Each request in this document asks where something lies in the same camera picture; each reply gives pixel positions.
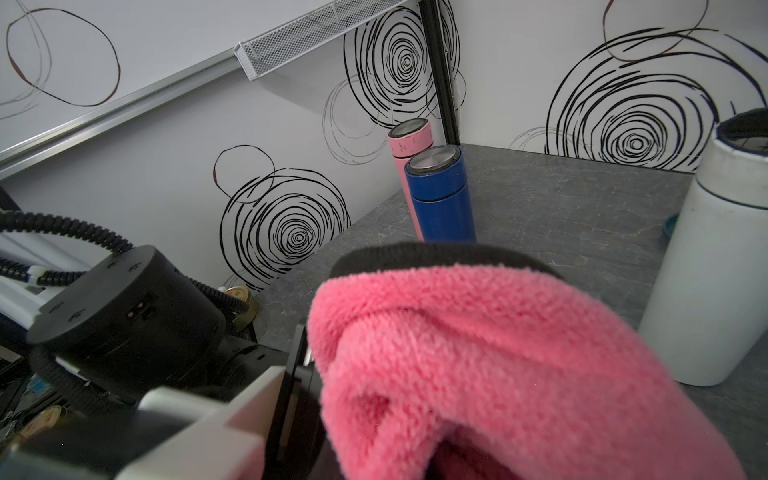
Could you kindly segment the pink cloth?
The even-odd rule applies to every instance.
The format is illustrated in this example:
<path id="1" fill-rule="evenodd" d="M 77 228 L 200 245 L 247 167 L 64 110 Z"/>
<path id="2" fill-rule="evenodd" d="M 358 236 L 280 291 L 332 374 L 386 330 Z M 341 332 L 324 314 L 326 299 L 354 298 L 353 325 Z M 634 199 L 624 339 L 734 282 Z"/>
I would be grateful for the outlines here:
<path id="1" fill-rule="evenodd" d="M 318 288 L 308 337 L 348 479 L 745 475 L 620 316 L 515 251 L 353 251 Z"/>

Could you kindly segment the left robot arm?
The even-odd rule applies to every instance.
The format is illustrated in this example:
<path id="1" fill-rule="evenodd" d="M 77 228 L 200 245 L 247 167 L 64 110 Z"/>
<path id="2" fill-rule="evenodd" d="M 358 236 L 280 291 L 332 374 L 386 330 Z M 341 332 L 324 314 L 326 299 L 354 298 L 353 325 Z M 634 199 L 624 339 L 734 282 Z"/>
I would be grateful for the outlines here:
<path id="1" fill-rule="evenodd" d="M 32 369 L 81 419 L 33 436 L 5 479 L 265 479 L 285 408 L 283 357 L 227 334 L 247 305 L 182 274 L 152 246 L 81 220 L 5 210 L 3 232 L 83 240 L 88 271 L 3 260 L 3 277 L 55 296 L 27 324 Z"/>

